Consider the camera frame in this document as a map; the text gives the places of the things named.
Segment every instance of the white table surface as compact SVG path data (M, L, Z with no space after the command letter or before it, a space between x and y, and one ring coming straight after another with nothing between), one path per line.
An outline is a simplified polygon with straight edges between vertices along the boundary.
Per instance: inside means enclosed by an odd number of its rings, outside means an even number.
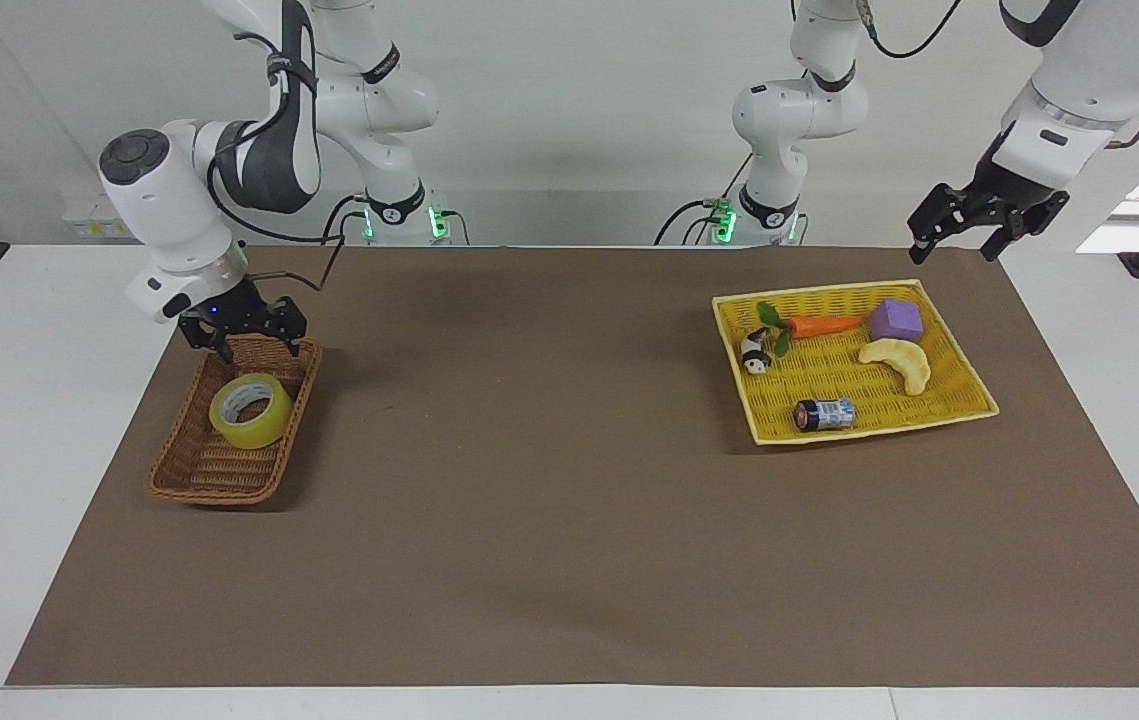
M1109 256L1005 269L1139 501L1139 283ZM17 246L0 265L0 685L172 333L121 288L141 247ZM975 297L975 302L982 298ZM998 313L999 306L991 309ZM0 689L0 717L1139 715L1139 689Z

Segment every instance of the toy banana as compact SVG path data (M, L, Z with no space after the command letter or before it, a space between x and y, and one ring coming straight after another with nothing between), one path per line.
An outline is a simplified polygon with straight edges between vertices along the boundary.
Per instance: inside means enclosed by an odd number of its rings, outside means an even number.
M929 358L915 342L885 338L867 343L861 351L858 351L858 362L885 363L898 370L906 382L909 396L920 395L929 383Z

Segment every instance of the yellow tape roll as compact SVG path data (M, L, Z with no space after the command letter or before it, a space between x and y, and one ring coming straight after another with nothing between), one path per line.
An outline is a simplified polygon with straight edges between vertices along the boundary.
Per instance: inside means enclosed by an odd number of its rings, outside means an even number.
M267 409L257 418L237 423L245 407L267 400ZM294 414L294 401L277 378L265 373L251 373L227 383L208 404L208 420L227 442L240 450L257 450L285 437L285 427Z

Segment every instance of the purple foam block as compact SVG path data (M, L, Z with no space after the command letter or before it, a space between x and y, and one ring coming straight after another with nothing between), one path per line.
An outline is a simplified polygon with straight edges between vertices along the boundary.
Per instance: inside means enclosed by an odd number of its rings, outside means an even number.
M925 334L920 308L906 300L885 300L871 313L871 339L886 337L916 342Z

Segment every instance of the small can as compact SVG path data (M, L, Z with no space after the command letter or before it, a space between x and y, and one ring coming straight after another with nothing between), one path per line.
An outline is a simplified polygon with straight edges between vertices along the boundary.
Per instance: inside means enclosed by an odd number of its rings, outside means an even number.
M857 409L847 396L839 400L802 400L796 404L796 427L801 432L852 428Z

